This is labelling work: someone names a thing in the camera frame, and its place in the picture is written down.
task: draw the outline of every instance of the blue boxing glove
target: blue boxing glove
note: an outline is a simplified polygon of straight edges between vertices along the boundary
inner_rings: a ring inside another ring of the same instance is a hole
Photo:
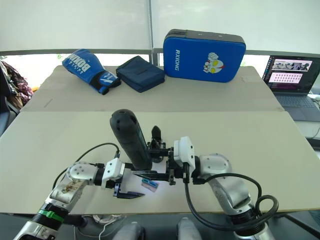
[[[106,71],[98,58],[87,49],[75,51],[62,61],[62,65],[102,95],[105,95],[109,88],[121,84],[120,79]]]

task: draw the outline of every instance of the white table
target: white table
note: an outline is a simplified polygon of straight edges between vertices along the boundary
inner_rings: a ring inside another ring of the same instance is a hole
[[[0,138],[0,212],[35,213],[49,194],[61,170],[83,152],[102,142],[114,142],[112,112],[29,112],[19,114]],[[136,112],[148,141],[158,125],[167,146],[188,135],[197,155],[221,153],[237,173],[256,179],[264,194],[279,200],[280,211],[320,209],[320,160],[287,112]],[[112,159],[111,146],[83,158],[98,163]],[[128,161],[124,152],[120,159]],[[165,170],[164,162],[154,164]],[[123,191],[145,196],[117,199],[112,190],[87,186],[73,214],[189,212],[181,180],[175,186],[160,182],[153,193],[129,175]],[[247,183],[253,199],[257,190]],[[199,212],[221,212],[208,184],[192,185],[190,192]],[[261,205],[262,210],[270,207]]]
[[[105,68],[116,73],[115,66]],[[166,77],[164,83],[143,93],[122,82],[106,95],[97,93],[63,66],[57,66],[22,111],[115,111],[122,108],[135,112],[284,110],[251,66],[240,67],[235,78],[227,83]]]

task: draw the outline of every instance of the laptop keyboard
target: laptop keyboard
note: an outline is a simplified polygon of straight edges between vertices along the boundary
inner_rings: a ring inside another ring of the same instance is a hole
[[[283,107],[296,107],[296,108],[315,108],[315,104],[307,96],[285,96],[277,95],[276,99]]]

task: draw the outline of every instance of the bag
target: bag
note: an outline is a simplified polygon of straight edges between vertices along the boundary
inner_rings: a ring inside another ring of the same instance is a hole
[[[246,52],[237,35],[172,29],[163,42],[164,72],[174,78],[231,81]]]
[[[62,65],[102,95],[109,92],[109,88],[121,84],[120,79],[105,70],[98,58],[87,49],[75,51],[62,61]]]
[[[165,72],[140,56],[135,56],[119,66],[116,75],[139,93],[165,81]]]

